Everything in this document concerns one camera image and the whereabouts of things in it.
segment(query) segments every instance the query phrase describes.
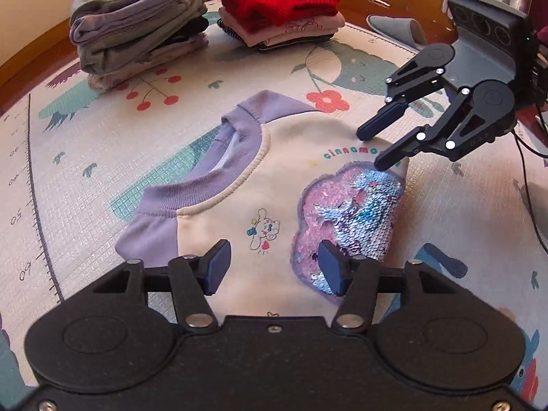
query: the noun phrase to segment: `red knit sweater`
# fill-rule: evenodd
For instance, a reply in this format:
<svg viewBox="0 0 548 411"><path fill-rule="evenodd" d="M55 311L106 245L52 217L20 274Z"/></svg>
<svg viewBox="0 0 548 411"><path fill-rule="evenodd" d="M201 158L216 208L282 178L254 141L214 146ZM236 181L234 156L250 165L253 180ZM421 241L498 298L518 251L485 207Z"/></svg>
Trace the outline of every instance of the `red knit sweater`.
<svg viewBox="0 0 548 411"><path fill-rule="evenodd" d="M340 0L221 0L247 31L257 32L275 24L314 15L336 15Z"/></svg>

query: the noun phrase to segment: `play mat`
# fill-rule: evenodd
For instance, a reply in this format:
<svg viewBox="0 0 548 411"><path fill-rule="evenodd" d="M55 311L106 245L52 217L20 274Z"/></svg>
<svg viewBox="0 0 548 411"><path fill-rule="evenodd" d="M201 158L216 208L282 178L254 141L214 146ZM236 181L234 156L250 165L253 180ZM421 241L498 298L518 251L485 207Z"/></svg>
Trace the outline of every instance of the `play mat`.
<svg viewBox="0 0 548 411"><path fill-rule="evenodd" d="M23 350L28 327L122 262L114 244L143 188L180 181L204 155L224 113L270 89L357 127L383 106L386 76L413 56L350 24L325 43L255 52L215 24L218 7L218 1L208 3L208 48L103 95L87 87L72 62L0 118L4 406L36 385ZM324 91L329 97L320 95ZM436 120L445 106L442 92L417 101L381 137L394 141ZM523 128L519 134L528 139ZM526 160L530 182L546 186L543 160L528 153ZM414 157L385 263L401 266L420 258L514 320L527 353L512 387L543 407L548 261L522 202L522 186L511 135L457 163ZM398 302L383 296L375 319ZM169 296L153 295L150 305L174 319Z"/></svg>

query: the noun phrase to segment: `folded clothes stack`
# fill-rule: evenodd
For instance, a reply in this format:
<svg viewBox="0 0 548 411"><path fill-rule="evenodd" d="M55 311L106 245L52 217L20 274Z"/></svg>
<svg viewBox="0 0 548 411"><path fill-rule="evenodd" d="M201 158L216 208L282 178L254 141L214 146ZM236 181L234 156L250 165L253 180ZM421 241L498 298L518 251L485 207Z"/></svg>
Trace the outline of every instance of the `folded clothes stack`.
<svg viewBox="0 0 548 411"><path fill-rule="evenodd" d="M340 0L221 0L218 25L250 48L331 38L345 24Z"/></svg>
<svg viewBox="0 0 548 411"><path fill-rule="evenodd" d="M74 0L71 41L91 87L108 89L207 46L207 0Z"/></svg>

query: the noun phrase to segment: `lavender sleeve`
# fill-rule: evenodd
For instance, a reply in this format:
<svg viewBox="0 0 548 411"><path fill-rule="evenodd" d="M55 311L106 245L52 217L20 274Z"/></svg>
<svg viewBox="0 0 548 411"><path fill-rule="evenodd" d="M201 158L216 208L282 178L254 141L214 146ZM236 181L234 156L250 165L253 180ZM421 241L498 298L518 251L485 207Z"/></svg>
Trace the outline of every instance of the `lavender sleeve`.
<svg viewBox="0 0 548 411"><path fill-rule="evenodd" d="M179 256L175 211L138 211L116 242L116 252L130 260L143 260L145 267L167 266Z"/></svg>

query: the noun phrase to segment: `gray slipper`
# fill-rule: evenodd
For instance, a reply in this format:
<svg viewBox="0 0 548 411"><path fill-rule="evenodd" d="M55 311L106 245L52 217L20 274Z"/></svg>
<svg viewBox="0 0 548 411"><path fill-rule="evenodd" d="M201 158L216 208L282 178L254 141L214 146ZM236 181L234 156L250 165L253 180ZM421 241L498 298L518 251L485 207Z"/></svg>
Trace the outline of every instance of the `gray slipper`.
<svg viewBox="0 0 548 411"><path fill-rule="evenodd" d="M423 27L413 18L392 18L379 15L367 17L367 24L377 34L388 37L390 40L420 51L428 45Z"/></svg>

